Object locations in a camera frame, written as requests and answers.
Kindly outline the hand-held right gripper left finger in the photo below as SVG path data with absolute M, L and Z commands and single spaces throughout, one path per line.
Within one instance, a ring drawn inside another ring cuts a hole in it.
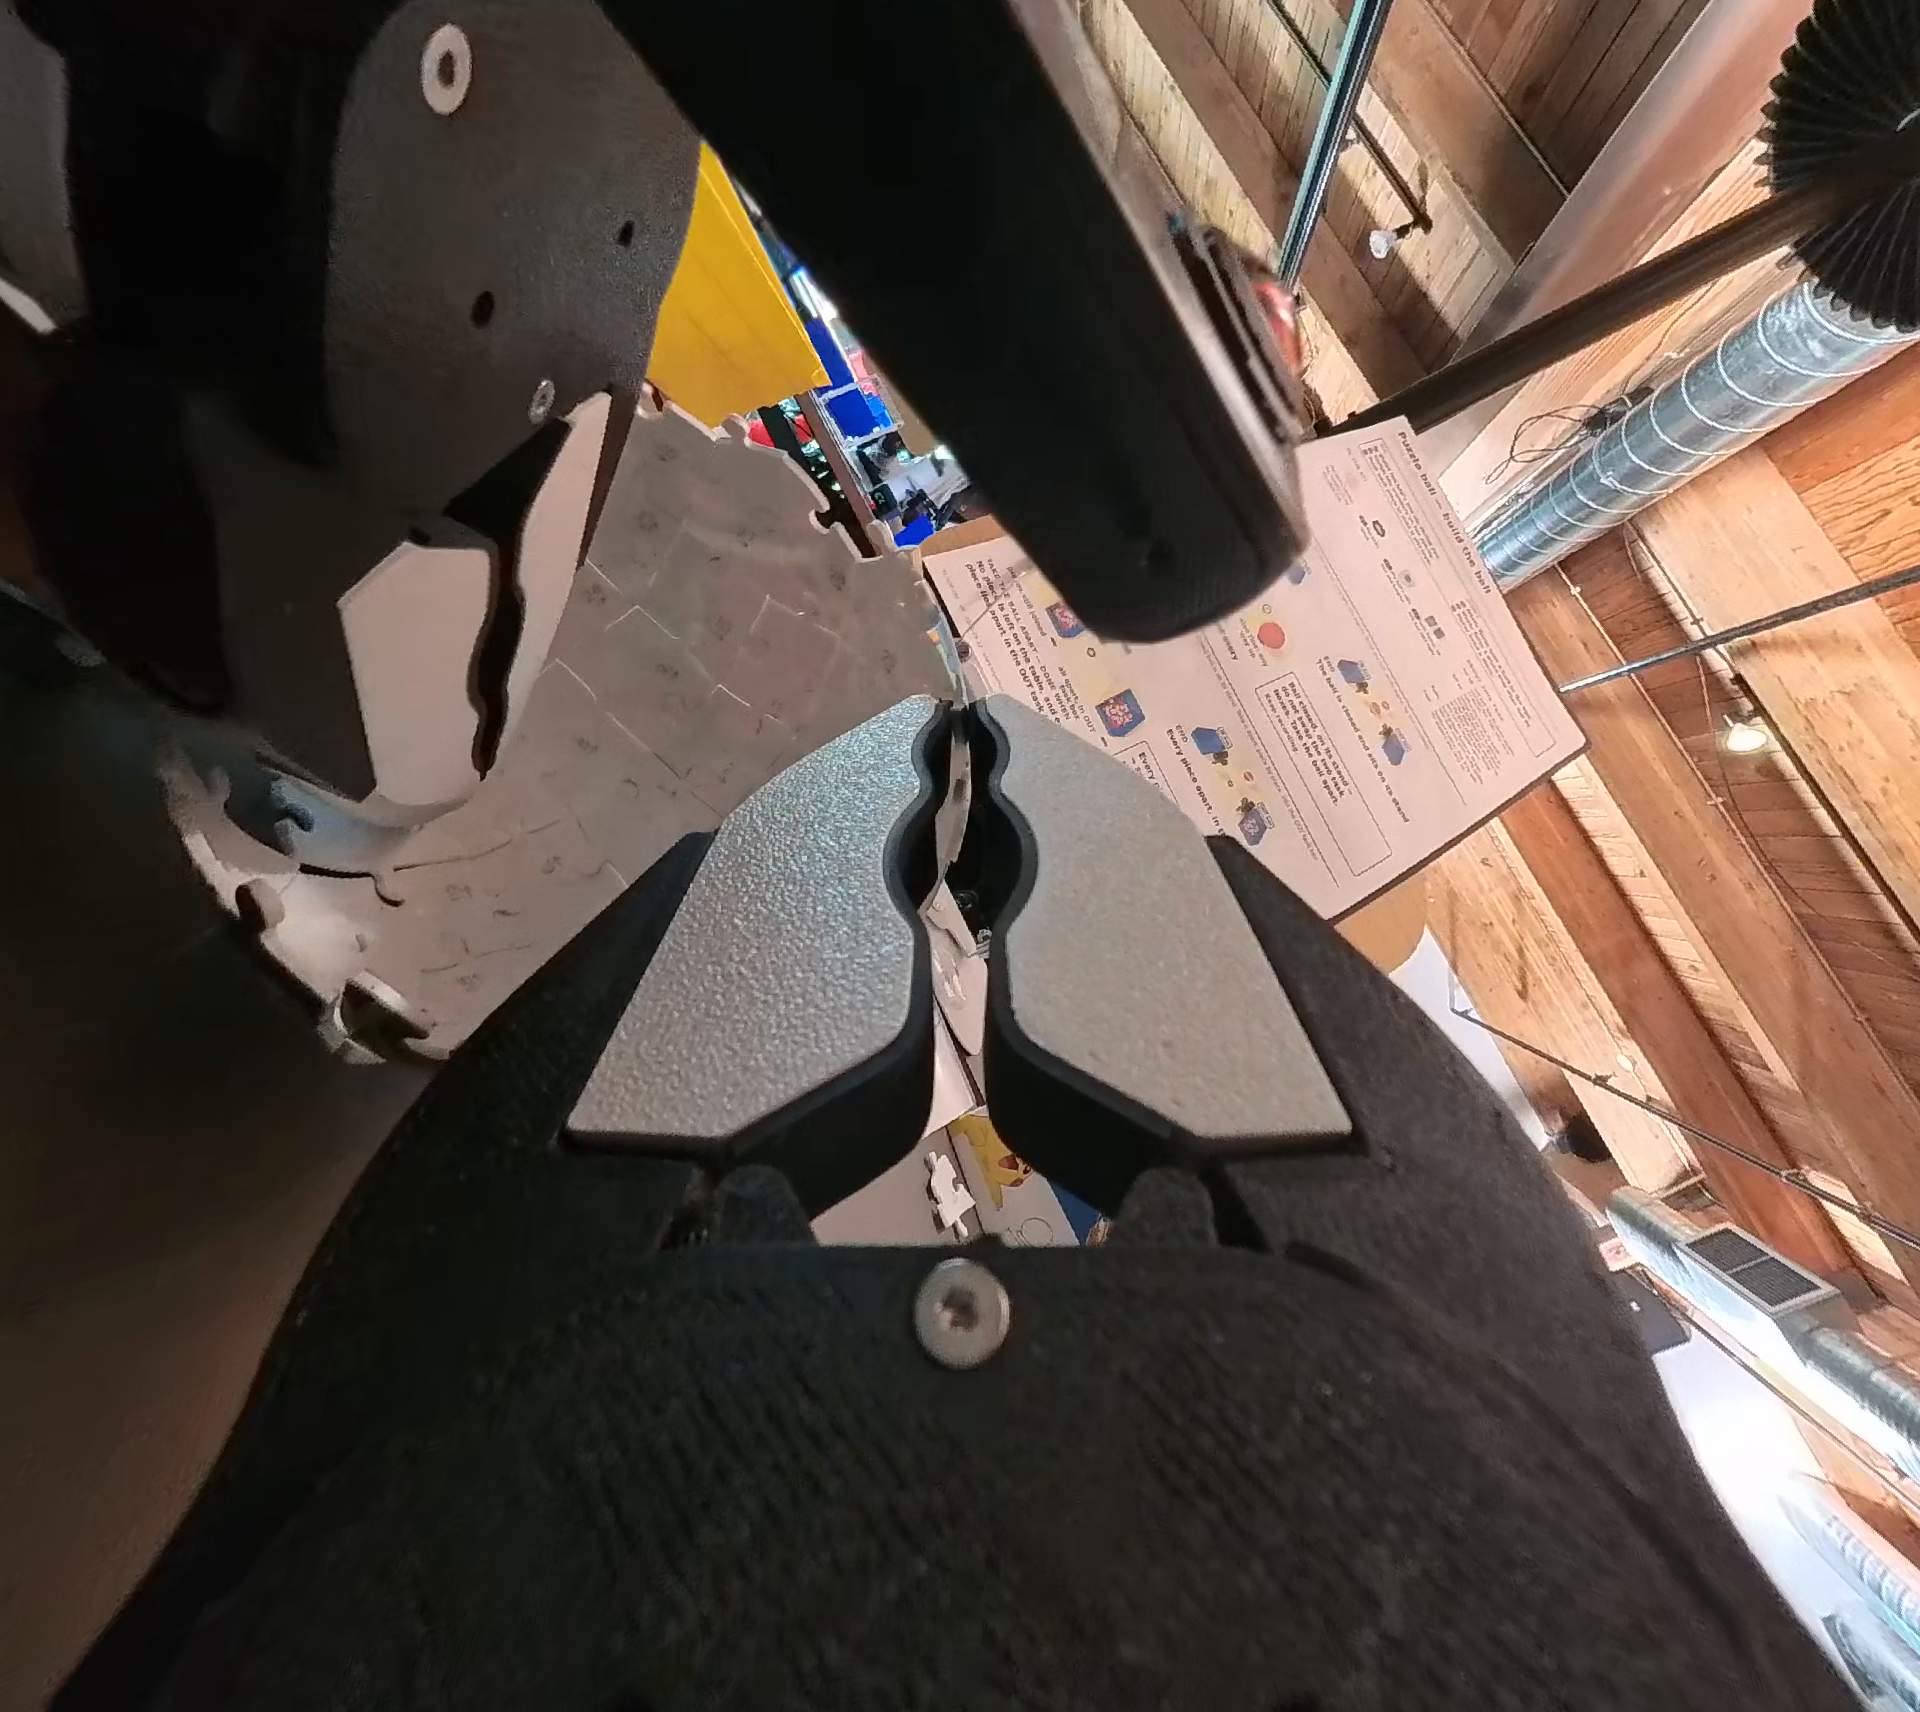
M 767 1168 L 809 1217 L 899 1164 L 932 1101 L 922 908 L 953 708 L 909 696 L 725 817 L 568 1138 L 713 1175 Z

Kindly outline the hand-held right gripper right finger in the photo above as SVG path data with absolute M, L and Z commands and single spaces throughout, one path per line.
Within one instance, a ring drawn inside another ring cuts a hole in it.
M 967 745 L 1002 1142 L 1106 1215 L 1146 1171 L 1347 1149 L 1350 1112 L 1185 813 L 1002 694 L 967 708 Z

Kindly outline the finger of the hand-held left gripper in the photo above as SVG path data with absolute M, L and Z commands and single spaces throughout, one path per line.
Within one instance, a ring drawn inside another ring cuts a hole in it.
M 338 596 L 372 792 L 395 812 L 433 817 L 479 785 L 474 668 L 495 564 L 486 539 L 405 539 Z
M 586 555 L 618 459 L 614 404 L 600 392 L 540 422 L 446 502 L 446 522 L 477 539 L 488 564 L 486 618 L 467 669 L 477 771 L 498 762 L 518 727 Z

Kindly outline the partly built puzzle ball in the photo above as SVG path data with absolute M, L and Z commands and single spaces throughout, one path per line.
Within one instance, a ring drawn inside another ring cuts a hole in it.
M 911 550 L 858 555 L 811 480 L 741 425 L 639 413 L 523 724 L 472 803 L 372 871 L 242 831 L 235 752 L 159 757 L 189 866 L 307 1005 L 374 978 L 465 1040 L 672 843 L 828 740 L 951 690 Z

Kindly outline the colourful puzzle box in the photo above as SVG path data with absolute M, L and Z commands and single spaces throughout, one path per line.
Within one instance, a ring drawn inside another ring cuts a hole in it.
M 1002 1142 L 983 1112 L 951 1119 L 946 1126 L 946 1140 L 983 1236 L 1013 1247 L 1085 1243 L 1085 1235 L 1073 1224 L 1064 1198 L 1039 1171 Z

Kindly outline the yellow plastic bin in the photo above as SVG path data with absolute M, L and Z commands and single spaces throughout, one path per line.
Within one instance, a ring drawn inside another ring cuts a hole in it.
M 658 308 L 646 383 L 702 429 L 821 390 L 823 364 L 707 143 L 681 257 Z

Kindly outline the blue storage bins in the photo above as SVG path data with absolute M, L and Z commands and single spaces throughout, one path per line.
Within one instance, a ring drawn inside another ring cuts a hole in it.
M 973 517 L 973 481 L 946 443 L 878 373 L 834 308 L 799 295 L 799 315 L 823 378 L 795 397 L 834 499 L 848 508 L 855 539 L 911 550 Z

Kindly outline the white instruction sheet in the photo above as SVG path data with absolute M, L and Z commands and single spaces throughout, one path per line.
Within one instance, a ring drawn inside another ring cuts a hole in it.
M 1584 750 L 1403 422 L 1301 453 L 1312 539 L 1222 622 L 1099 636 L 990 520 L 922 548 L 965 689 L 1002 694 L 1345 917 Z

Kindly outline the ceiling vent grille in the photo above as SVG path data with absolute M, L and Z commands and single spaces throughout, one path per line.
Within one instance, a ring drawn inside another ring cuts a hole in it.
M 1731 1293 L 1775 1321 L 1803 1322 L 1828 1319 L 1833 1307 L 1846 1312 L 1840 1293 L 1828 1280 L 1737 1226 L 1705 1229 L 1684 1240 L 1675 1256 L 1714 1291 Z

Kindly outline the black table lamp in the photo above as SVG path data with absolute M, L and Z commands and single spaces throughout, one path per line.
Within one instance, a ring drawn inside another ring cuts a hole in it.
M 1763 102 L 1767 195 L 1340 429 L 1429 429 L 1508 385 L 1788 251 L 1814 295 L 1900 334 L 1918 323 L 1918 0 L 1814 0 Z

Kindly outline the metal ceiling rail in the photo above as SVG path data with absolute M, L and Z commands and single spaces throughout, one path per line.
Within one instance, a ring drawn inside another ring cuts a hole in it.
M 1276 272 L 1289 292 L 1301 286 L 1312 236 L 1333 193 L 1333 171 L 1350 135 L 1357 100 L 1371 69 L 1391 6 L 1394 0 L 1350 0 L 1347 9 L 1341 44 L 1312 135 L 1308 160 L 1301 169 L 1294 209 L 1278 246 Z

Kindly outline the silver ventilation duct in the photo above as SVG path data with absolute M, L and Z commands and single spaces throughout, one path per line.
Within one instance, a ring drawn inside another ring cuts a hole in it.
M 1916 1365 L 1842 1293 L 1800 1322 L 1714 1291 L 1675 1256 L 1712 1226 L 1663 1200 L 1619 1189 L 1605 1217 L 1612 1282 L 1763 1577 L 1863 1709 L 1916 1709 Z
M 1791 286 L 1477 525 L 1482 564 L 1500 587 L 1531 580 L 1912 343 L 1812 278 Z

